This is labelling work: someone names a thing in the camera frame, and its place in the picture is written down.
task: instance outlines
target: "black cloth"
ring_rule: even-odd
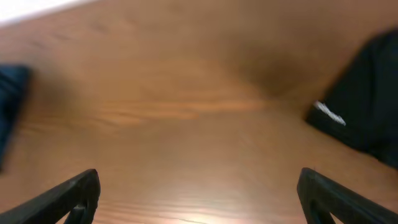
[[[398,30],[360,50],[307,122],[398,169]]]
[[[30,73],[25,66],[0,65],[0,165],[27,93]]]

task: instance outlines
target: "brown wooden surface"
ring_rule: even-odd
[[[398,173],[302,121],[396,0],[99,1],[0,30],[36,70],[0,211],[88,168],[95,223],[305,223],[311,167],[398,212]]]

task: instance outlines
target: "wood grain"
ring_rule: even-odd
[[[98,1],[0,30],[34,82],[0,211],[88,168],[95,223],[305,223],[311,167],[398,212],[398,173],[302,121],[397,1]]]

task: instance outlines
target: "wooden table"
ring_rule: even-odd
[[[36,73],[0,210],[95,168],[94,223],[305,223],[311,167],[398,212],[397,171],[302,119],[397,7],[104,0],[1,29]]]

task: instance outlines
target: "folded black cloth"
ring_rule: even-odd
[[[398,30],[361,49],[307,122],[398,169]]]
[[[27,93],[30,69],[19,65],[0,65],[0,165]]]

